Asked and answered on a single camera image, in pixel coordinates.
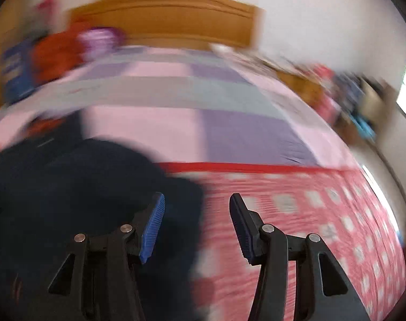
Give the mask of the cardboard box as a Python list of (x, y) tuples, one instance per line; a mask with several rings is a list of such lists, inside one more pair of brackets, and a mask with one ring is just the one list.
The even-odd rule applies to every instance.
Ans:
[(386, 128), (395, 108), (397, 90), (385, 81), (373, 78), (360, 78), (363, 91), (358, 104), (358, 114), (373, 129), (376, 135)]

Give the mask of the red white checkered blanket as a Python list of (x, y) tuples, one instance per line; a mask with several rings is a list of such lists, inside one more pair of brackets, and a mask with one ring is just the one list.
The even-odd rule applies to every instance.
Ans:
[(361, 169), (165, 163), (204, 189), (193, 295), (209, 320), (383, 320), (403, 250)]

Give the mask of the wooden nightstand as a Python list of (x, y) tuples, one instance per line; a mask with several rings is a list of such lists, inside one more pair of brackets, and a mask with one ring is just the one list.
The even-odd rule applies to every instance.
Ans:
[(275, 64), (276, 75), (302, 101), (313, 109), (321, 102), (323, 86), (309, 67), (294, 63)]

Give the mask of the light blue plastic item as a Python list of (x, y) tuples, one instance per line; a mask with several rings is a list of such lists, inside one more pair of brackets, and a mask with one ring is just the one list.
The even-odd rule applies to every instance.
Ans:
[(366, 120), (364, 120), (361, 116), (351, 116), (350, 117), (352, 123), (356, 127), (359, 136), (368, 141), (375, 141), (375, 131), (373, 128), (368, 124)]

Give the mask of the pink clothes on pile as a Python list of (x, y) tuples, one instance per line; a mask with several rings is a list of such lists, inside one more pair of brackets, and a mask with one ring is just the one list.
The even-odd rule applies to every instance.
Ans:
[(41, 0), (36, 4), (35, 10), (43, 24), (53, 30), (58, 17), (59, 0)]

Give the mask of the wooden bed headboard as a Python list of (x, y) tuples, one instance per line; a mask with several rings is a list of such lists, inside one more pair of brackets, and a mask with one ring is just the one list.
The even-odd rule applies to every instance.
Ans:
[(69, 10), (69, 22), (122, 30), (129, 45), (253, 49), (262, 10), (235, 0), (95, 0)]

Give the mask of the pink purple patchwork bedsheet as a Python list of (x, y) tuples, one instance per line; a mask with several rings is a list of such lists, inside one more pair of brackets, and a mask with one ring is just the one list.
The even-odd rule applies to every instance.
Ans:
[(159, 162), (356, 168), (350, 149), (291, 89), (208, 51), (124, 47), (0, 109), (0, 150), (37, 117), (79, 111), (87, 138)]

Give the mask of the orange red padded jacket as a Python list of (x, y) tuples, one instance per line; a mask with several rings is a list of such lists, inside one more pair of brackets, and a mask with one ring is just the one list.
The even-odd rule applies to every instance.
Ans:
[(75, 20), (66, 31), (46, 36), (33, 46), (32, 66), (38, 85), (59, 79), (82, 64), (85, 47), (79, 36), (90, 28), (88, 21)]

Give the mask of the pile of colourful clothes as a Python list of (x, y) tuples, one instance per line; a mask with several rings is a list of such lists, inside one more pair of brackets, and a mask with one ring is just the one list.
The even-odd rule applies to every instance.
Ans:
[(333, 125), (340, 114), (356, 114), (364, 96), (360, 78), (354, 73), (334, 72), (327, 67), (320, 68), (320, 71), (323, 92), (316, 112), (329, 125)]

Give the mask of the dark navy padded jacket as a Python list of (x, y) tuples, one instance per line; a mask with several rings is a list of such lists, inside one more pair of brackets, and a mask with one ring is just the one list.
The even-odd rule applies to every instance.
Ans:
[(0, 151), (0, 320), (27, 320), (75, 235), (105, 235), (131, 223), (156, 192), (165, 198), (164, 217), (135, 276), (145, 320), (198, 320), (191, 275), (202, 187), (130, 148), (86, 138), (80, 112), (33, 119)]

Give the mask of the blue shopping bag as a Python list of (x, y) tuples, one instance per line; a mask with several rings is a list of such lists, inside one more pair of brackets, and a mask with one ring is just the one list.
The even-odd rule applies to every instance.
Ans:
[(3, 99), (15, 104), (36, 91), (31, 59), (32, 44), (24, 39), (4, 49), (0, 58)]

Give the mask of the purple patterned pillow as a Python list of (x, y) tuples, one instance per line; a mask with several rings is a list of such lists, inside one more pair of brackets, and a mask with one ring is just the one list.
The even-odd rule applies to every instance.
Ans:
[(125, 41), (125, 34), (118, 28), (96, 27), (81, 32), (78, 40), (84, 47), (85, 56), (96, 57), (121, 47)]

